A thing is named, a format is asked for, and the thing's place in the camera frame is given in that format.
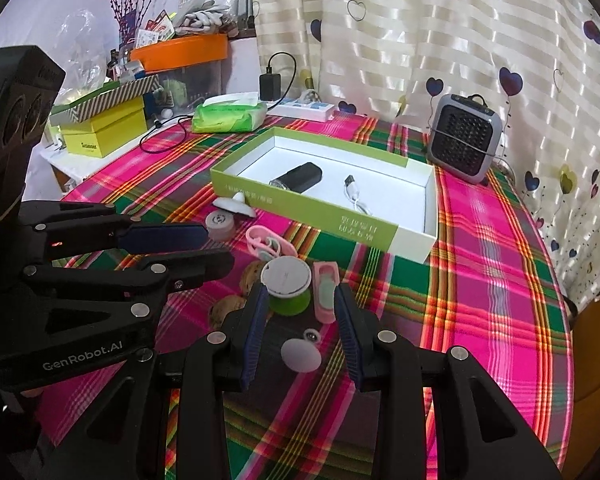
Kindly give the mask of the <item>white round lid green jar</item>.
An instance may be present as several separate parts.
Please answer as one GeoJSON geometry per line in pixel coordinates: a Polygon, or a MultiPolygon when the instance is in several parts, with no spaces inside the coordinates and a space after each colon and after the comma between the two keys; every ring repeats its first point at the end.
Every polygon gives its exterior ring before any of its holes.
{"type": "Polygon", "coordinates": [[[269,261],[260,281],[270,296],[270,309],[283,316],[295,316],[309,307],[312,274],[309,265],[293,256],[269,261]]]}

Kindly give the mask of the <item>pink carabiner clip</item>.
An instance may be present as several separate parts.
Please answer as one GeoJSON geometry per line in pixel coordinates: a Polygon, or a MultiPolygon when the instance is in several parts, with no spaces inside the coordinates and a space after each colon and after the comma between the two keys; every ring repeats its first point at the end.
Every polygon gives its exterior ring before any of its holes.
{"type": "Polygon", "coordinates": [[[297,249],[288,240],[266,226],[250,226],[245,232],[247,248],[253,257],[271,261],[279,257],[298,257],[297,249]]]}

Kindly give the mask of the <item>black rectangular device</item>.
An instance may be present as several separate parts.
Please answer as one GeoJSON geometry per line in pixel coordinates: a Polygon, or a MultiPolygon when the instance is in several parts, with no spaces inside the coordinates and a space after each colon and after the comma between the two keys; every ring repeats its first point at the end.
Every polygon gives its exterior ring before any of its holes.
{"type": "Polygon", "coordinates": [[[281,176],[268,182],[274,188],[302,194],[309,188],[320,183],[323,177],[323,171],[313,162],[305,162],[303,165],[294,167],[281,176]]]}

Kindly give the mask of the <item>green and white open box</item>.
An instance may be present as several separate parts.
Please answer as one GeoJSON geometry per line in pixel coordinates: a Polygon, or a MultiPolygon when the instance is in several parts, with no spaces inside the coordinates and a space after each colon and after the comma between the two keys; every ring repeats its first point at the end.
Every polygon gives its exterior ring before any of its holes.
{"type": "Polygon", "coordinates": [[[417,263],[438,239],[434,167],[379,148],[272,127],[217,162],[211,181],[216,195],[242,191],[254,209],[417,263]],[[306,192],[268,184],[305,162],[323,171],[306,192]]]}

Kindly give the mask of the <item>white egg-shaped object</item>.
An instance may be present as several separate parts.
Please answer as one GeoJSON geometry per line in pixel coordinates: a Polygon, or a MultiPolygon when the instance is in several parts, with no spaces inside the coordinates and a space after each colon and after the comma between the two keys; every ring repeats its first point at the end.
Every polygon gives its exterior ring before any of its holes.
{"type": "Polygon", "coordinates": [[[296,373],[311,373],[322,364],[321,352],[305,339],[292,338],[280,347],[280,357],[286,367],[296,373]]]}

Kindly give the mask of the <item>green tissue pack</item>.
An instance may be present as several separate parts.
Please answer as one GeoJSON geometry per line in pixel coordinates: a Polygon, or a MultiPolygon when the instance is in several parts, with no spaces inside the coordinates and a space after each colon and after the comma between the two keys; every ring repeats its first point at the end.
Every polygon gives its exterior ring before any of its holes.
{"type": "Polygon", "coordinates": [[[196,107],[193,133],[246,133],[264,123],[268,106],[257,92],[224,94],[206,99],[196,107]]]}

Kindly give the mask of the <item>brown walnut lower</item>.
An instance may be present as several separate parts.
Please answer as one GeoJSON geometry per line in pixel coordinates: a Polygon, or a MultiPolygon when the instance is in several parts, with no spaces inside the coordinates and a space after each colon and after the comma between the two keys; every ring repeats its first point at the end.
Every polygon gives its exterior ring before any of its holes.
{"type": "Polygon", "coordinates": [[[209,311],[209,324],[212,330],[219,330],[230,312],[245,307],[246,300],[241,296],[230,295],[218,300],[209,311]]]}

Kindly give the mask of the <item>small round metal bearing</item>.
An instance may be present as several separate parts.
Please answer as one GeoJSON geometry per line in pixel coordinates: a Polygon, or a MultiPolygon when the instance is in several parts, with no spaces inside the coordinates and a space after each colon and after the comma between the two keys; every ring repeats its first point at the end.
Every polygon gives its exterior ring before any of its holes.
{"type": "Polygon", "coordinates": [[[320,332],[314,328],[307,328],[303,332],[303,338],[311,344],[319,344],[322,340],[320,332]]]}

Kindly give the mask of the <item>black power adapter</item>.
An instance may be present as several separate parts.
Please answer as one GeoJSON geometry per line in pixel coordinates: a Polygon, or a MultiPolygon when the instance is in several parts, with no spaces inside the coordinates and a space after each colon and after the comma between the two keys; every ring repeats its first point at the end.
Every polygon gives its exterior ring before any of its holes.
{"type": "Polygon", "coordinates": [[[259,98],[264,102],[277,101],[282,96],[282,77],[266,72],[259,78],[259,98]]]}

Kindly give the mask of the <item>plaid tablecloth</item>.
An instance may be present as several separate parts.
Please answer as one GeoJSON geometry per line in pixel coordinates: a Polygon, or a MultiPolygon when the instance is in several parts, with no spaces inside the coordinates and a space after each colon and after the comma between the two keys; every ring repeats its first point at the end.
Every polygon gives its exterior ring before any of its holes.
{"type": "MultiPolygon", "coordinates": [[[[70,194],[149,221],[202,221],[210,169],[245,142],[174,126],[112,162],[70,194]]],[[[259,222],[306,260],[333,261],[358,304],[419,347],[467,348],[498,382],[557,463],[568,448],[574,374],[568,310],[530,214],[499,174],[471,185],[439,172],[438,239],[417,264],[284,218],[259,222]]],[[[365,479],[372,470],[377,396],[355,390],[335,326],[321,330],[321,367],[287,370],[282,343],[315,324],[311,312],[273,316],[249,390],[225,400],[236,479],[365,479]]]]}

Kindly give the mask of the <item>grey small fan heater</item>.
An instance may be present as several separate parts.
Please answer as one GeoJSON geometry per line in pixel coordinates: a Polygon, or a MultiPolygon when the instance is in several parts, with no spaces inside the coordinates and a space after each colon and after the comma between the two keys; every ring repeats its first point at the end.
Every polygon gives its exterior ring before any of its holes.
{"type": "Polygon", "coordinates": [[[503,124],[497,112],[474,96],[446,94],[429,130],[427,158],[468,183],[486,177],[500,144],[503,124]]]}

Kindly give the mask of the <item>yellow shoe box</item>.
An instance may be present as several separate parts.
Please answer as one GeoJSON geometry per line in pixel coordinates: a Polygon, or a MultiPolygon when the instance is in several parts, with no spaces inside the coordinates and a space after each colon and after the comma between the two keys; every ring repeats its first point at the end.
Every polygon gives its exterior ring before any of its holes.
{"type": "Polygon", "coordinates": [[[69,153],[104,158],[147,131],[144,99],[138,96],[59,129],[69,153]]]}

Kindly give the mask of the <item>pink silicone case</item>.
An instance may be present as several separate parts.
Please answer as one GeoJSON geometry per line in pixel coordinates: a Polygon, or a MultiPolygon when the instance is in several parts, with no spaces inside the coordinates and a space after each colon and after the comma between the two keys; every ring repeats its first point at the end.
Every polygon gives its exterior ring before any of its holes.
{"type": "Polygon", "coordinates": [[[314,314],[318,322],[336,321],[334,310],[335,288],[340,283],[338,264],[333,261],[314,261],[312,287],[314,314]]]}

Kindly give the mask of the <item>striped box lid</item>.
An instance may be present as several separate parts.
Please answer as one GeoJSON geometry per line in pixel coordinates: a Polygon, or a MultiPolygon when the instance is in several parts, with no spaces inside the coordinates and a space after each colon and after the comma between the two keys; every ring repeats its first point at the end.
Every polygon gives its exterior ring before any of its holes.
{"type": "Polygon", "coordinates": [[[152,93],[159,87],[160,82],[157,75],[135,79],[126,84],[113,81],[107,88],[102,87],[69,105],[54,107],[54,111],[50,115],[50,124],[57,127],[85,122],[87,119],[106,112],[111,107],[152,93]]]}

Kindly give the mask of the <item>orange storage box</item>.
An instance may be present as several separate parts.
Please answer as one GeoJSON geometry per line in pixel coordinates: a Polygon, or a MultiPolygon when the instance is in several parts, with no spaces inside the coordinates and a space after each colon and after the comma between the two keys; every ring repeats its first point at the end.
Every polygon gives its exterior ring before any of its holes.
{"type": "Polygon", "coordinates": [[[223,61],[228,55],[225,34],[192,35],[151,44],[131,51],[132,61],[143,65],[148,74],[187,66],[223,61]]]}

